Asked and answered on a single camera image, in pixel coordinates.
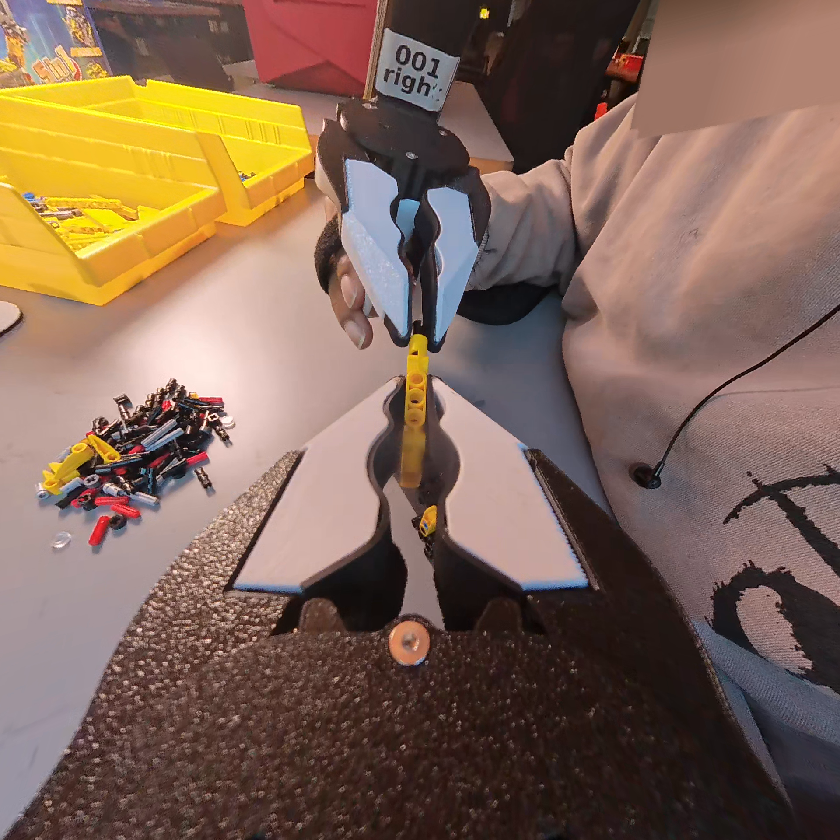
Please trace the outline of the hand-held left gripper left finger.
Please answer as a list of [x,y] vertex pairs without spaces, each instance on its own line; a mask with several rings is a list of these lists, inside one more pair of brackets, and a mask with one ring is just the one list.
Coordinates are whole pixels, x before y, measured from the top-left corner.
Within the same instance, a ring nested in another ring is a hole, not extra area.
[[375,534],[380,501],[369,454],[387,431],[394,377],[311,438],[234,580],[239,592],[301,594]]

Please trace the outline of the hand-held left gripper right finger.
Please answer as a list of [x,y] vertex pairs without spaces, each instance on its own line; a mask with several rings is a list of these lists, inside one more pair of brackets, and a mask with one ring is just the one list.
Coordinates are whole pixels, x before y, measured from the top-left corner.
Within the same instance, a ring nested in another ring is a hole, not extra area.
[[586,575],[524,444],[440,380],[439,424],[458,457],[444,507],[448,536],[524,592],[582,589]]

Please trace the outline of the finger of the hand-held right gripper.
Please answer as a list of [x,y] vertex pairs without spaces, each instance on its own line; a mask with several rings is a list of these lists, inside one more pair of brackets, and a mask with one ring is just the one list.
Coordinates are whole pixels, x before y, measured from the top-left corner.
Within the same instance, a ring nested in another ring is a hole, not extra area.
[[429,190],[418,210],[425,250],[419,268],[423,334],[430,349],[445,341],[478,255],[467,194],[450,186]]
[[342,245],[392,341],[406,346],[413,326],[403,233],[392,215],[397,182],[368,161],[348,158],[344,172],[347,206],[341,221]]

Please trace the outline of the small yellow pinned assembly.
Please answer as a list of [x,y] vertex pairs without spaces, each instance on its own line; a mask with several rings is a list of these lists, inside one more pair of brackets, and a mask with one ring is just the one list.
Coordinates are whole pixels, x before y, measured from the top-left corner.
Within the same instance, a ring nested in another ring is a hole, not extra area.
[[408,344],[405,377],[404,426],[402,433],[399,484],[404,489],[419,488],[424,467],[427,414],[427,338],[421,333]]

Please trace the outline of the pile of small building parts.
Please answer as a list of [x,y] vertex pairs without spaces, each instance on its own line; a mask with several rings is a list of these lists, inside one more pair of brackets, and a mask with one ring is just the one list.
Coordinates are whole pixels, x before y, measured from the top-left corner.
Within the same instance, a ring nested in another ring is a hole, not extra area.
[[115,419],[97,416],[81,441],[49,463],[35,487],[44,507],[89,516],[87,545],[99,550],[106,538],[156,510],[176,483],[195,480],[215,492],[207,473],[208,449],[217,439],[232,444],[235,426],[219,395],[193,392],[176,379],[134,404],[126,394],[113,401]]

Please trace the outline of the heap of mixed building parts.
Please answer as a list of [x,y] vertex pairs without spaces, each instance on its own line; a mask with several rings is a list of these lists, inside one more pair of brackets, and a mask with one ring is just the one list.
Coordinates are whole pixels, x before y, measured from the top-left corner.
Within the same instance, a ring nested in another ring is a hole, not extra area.
[[138,209],[117,198],[41,196],[33,192],[24,192],[23,198],[73,251],[98,245],[141,217]]

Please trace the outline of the person's right forearm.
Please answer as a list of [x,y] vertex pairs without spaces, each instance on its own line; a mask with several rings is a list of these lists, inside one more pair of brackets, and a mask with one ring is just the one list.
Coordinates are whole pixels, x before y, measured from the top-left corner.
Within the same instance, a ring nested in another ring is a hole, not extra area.
[[522,175],[498,171],[481,180],[490,220],[467,290],[526,282],[565,292],[578,261],[569,163],[548,161]]

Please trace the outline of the grey desk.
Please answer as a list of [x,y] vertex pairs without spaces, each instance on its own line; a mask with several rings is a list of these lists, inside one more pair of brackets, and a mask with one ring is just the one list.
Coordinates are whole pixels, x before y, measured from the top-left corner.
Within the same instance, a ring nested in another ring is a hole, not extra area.
[[[23,321],[2,337],[2,833],[49,776],[113,649],[173,559],[291,449],[404,370],[377,325],[357,351],[312,270],[324,225],[311,181],[104,307],[2,289]],[[175,484],[156,510],[88,547],[89,516],[42,507],[41,471],[113,397],[172,377],[222,396],[232,445],[209,447],[215,492]],[[70,544],[54,551],[58,532]]]

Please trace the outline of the person's right hand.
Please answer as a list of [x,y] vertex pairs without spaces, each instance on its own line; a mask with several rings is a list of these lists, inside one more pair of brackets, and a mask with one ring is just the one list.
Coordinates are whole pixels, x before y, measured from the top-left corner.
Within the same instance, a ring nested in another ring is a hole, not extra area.
[[365,291],[346,254],[337,258],[328,289],[332,311],[341,329],[355,349],[367,349],[373,340],[373,329],[370,318],[364,313]]

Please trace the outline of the wood edged side table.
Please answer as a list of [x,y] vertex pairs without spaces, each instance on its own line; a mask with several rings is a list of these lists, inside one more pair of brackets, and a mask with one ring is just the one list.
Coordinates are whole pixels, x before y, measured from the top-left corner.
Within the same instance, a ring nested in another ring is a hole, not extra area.
[[[314,143],[323,121],[335,118],[339,103],[346,100],[330,94],[280,89],[246,77],[234,77],[234,90],[252,98],[298,105]],[[512,170],[512,154],[472,85],[454,83],[438,123],[460,138],[469,152],[470,163],[481,174]]]

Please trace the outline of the yellow black toy robot body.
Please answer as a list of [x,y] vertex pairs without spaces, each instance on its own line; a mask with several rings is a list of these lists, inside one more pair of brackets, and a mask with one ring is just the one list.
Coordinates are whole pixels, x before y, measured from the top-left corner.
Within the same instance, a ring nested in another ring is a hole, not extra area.
[[418,514],[412,520],[412,525],[420,540],[423,543],[424,554],[429,561],[434,561],[434,542],[435,533],[437,530],[437,514],[438,508],[433,505],[427,507],[423,513]]

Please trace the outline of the red felt bag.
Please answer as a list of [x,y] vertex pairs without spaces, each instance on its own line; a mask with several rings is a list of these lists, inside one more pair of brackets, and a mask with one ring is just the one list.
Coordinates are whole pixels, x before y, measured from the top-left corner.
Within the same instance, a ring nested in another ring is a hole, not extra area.
[[360,97],[376,1],[244,1],[259,80],[278,88]]

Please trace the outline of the dark chair back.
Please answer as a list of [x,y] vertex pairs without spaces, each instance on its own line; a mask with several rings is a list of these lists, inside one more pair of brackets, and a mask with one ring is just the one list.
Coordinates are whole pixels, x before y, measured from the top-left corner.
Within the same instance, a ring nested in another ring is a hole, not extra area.
[[559,159],[595,110],[635,1],[534,1],[503,56],[499,128],[521,174]]

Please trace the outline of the person's beige sweatshirt torso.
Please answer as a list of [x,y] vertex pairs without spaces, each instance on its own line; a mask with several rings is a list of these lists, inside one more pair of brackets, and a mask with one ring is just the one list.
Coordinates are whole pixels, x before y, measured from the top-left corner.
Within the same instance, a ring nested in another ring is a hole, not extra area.
[[563,353],[605,493],[838,837],[838,106],[567,152],[581,263]]

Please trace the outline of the robot kit box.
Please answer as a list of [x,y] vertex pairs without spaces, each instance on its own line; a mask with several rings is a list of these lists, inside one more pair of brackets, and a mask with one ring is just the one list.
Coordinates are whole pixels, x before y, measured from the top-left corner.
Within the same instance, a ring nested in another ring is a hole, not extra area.
[[1,88],[111,74],[84,2],[1,2]]

